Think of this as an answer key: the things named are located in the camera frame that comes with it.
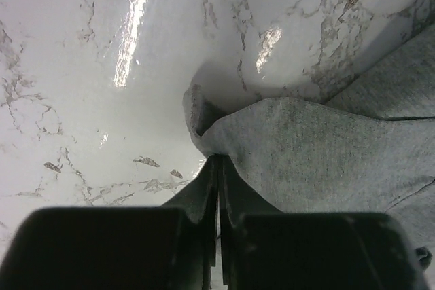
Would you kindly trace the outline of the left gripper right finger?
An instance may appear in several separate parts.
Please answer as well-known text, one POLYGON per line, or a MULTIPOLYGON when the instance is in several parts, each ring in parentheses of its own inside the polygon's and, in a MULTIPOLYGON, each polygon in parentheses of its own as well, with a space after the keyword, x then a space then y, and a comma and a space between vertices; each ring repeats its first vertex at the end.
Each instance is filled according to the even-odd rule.
POLYGON ((380 213, 283 213, 219 158, 229 289, 427 289, 401 225, 380 213))

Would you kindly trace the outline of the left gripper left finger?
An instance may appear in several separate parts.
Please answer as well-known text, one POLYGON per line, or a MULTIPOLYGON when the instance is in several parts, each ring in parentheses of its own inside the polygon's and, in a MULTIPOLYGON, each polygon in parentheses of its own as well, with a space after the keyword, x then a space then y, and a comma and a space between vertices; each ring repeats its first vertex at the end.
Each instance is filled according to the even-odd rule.
POLYGON ((161 206, 32 212, 1 264, 2 289, 208 289, 218 161, 161 206))

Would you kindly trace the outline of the grey t shirt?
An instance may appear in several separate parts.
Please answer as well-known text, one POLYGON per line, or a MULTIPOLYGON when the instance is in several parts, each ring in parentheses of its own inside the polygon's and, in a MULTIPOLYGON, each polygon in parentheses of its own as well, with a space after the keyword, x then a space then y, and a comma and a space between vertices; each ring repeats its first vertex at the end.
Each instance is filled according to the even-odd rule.
POLYGON ((190 86, 193 143, 232 159, 286 213, 374 211, 405 229, 421 265, 434 257, 434 27, 324 104, 266 98, 224 113, 190 86))

